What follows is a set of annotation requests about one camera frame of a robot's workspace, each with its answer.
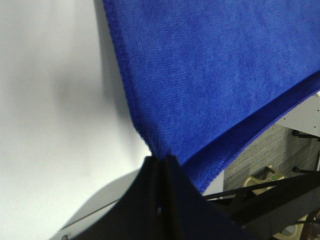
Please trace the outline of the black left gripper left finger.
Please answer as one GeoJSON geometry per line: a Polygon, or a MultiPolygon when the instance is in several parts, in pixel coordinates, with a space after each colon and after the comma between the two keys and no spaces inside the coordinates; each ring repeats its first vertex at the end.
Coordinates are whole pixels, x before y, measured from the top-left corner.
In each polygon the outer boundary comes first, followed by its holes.
{"type": "Polygon", "coordinates": [[[117,178],[93,194],[52,239],[159,239],[158,166],[156,157],[147,156],[140,169],[117,178]]]}

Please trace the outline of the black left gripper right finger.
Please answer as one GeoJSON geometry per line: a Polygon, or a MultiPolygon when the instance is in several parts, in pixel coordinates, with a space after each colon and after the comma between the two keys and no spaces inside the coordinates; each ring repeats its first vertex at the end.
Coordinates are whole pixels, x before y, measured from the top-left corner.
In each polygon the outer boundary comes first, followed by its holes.
{"type": "Polygon", "coordinates": [[[176,157],[163,160],[163,229],[167,240],[255,240],[205,200],[176,157]]]}

